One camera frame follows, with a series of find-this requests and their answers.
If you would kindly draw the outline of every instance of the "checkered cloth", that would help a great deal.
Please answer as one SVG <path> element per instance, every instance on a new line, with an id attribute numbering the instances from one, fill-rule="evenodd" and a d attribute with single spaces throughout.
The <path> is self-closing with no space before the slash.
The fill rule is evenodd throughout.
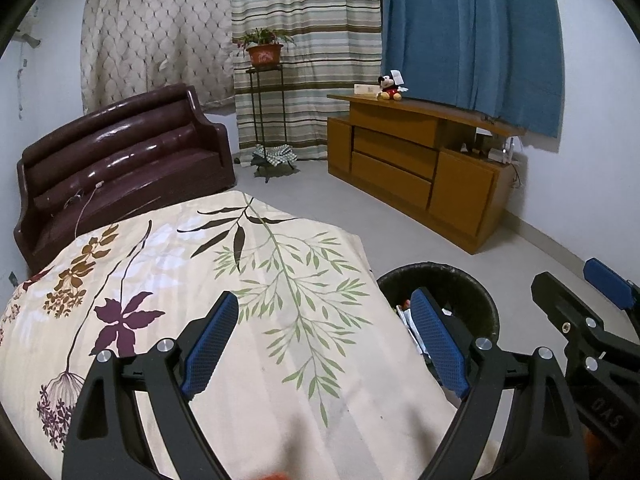
<path id="1" fill-rule="evenodd" d="M 261 144 L 256 144 L 254 155 L 266 158 L 267 162 L 272 166 L 277 166 L 278 164 L 282 164 L 284 162 L 293 162 L 298 158 L 298 156 L 293 153 L 293 148 L 288 144 L 275 146 L 273 148 L 267 148 L 266 156 L 264 147 Z"/>

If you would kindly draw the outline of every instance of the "curtain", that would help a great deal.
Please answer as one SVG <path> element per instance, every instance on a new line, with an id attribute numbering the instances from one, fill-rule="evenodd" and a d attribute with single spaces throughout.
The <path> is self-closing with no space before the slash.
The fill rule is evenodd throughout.
<path id="1" fill-rule="evenodd" d="M 234 40 L 255 27 L 284 31 L 295 43 L 282 49 L 287 137 L 298 158 L 326 156 L 326 118 L 348 110 L 326 95 L 353 92 L 355 83 L 376 84 L 382 37 L 380 0 L 231 0 Z M 255 146 L 249 57 L 235 58 L 236 113 L 241 161 Z M 266 90 L 278 89 L 279 72 L 260 75 Z M 279 91 L 263 92 L 267 145 L 284 142 Z"/>
<path id="2" fill-rule="evenodd" d="M 177 82 L 205 110 L 229 104 L 233 52 L 230 0 L 86 0 L 84 111 Z"/>
<path id="3" fill-rule="evenodd" d="M 556 0 L 383 0 L 383 66 L 408 97 L 556 137 L 562 42 Z"/>

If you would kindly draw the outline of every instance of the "black trash bin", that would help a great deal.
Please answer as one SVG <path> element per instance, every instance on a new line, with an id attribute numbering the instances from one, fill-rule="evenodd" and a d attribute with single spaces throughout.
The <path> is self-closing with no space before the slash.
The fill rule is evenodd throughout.
<path id="1" fill-rule="evenodd" d="M 494 300 L 473 276 L 444 264 L 423 262 L 398 267 L 378 279 L 378 286 L 393 308 L 425 286 L 441 308 L 448 308 L 474 337 L 498 341 L 500 320 Z"/>

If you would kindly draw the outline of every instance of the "gray tile floor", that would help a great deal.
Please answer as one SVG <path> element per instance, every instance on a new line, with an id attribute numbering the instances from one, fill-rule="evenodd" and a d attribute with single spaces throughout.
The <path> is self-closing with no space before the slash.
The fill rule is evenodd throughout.
<path id="1" fill-rule="evenodd" d="M 532 353 L 547 346 L 566 365 L 565 339 L 533 303 L 530 285 L 548 270 L 604 320 L 606 329 L 637 342 L 626 316 L 591 285 L 515 233 L 499 228 L 471 256 L 383 202 L 327 173 L 325 162 L 298 162 L 300 172 L 265 184 L 253 168 L 235 166 L 240 189 L 292 215 L 326 222 L 358 235 L 376 277 L 414 262 L 439 262 L 465 270 L 494 298 L 500 314 L 500 347 Z M 503 395 L 492 438 L 500 439 L 511 396 Z"/>

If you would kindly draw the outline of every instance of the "blue curtain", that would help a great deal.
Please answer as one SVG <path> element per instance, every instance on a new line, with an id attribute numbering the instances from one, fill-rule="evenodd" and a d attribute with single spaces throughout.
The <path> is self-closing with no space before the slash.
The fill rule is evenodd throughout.
<path id="1" fill-rule="evenodd" d="M 383 69 L 406 96 L 550 137 L 562 108 L 556 0 L 382 0 Z"/>

